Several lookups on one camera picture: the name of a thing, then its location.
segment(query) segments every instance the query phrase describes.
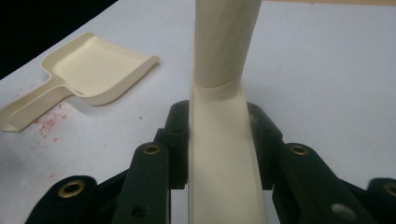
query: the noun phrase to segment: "cylindrical tube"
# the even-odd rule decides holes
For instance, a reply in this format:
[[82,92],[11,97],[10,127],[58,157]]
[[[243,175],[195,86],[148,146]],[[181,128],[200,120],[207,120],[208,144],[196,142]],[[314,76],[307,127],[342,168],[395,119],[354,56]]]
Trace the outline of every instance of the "cylindrical tube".
[[196,0],[194,79],[203,88],[239,88],[262,0]]

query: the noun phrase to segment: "scoop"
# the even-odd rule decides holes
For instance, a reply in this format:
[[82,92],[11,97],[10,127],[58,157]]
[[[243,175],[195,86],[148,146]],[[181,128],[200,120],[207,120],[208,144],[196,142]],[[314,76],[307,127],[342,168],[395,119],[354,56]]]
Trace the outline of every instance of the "scoop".
[[49,79],[0,110],[0,128],[19,132],[62,99],[76,95],[90,105],[110,103],[160,60],[85,33],[49,54],[41,68]]

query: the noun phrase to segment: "white plastic channel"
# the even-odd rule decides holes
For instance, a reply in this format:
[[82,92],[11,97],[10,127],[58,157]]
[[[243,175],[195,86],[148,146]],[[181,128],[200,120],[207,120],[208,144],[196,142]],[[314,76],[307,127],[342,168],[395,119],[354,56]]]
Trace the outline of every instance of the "white plastic channel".
[[260,3],[196,1],[190,224],[266,223],[247,102],[240,85]]

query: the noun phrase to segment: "scoop handle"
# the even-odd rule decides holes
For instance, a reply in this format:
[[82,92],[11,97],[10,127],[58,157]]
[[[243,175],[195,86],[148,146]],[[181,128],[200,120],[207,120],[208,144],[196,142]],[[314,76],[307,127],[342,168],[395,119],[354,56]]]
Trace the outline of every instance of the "scoop handle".
[[7,132],[19,132],[72,94],[60,78],[50,77],[37,89],[0,110],[0,128]]

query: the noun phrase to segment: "white table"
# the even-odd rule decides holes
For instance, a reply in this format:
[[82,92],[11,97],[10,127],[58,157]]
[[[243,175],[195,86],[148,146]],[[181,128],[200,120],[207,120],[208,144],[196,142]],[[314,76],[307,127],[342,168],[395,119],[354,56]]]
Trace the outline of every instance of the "white table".
[[[189,99],[194,2],[120,0],[0,81],[0,107],[41,85],[43,58],[85,32],[162,59],[115,102],[68,97],[20,133],[0,132],[0,223],[22,223],[59,180],[98,183],[127,169],[170,106]],[[366,188],[396,178],[396,7],[263,2],[243,83],[284,134]],[[265,192],[269,223],[278,223]],[[187,191],[173,191],[173,223],[187,223]]]

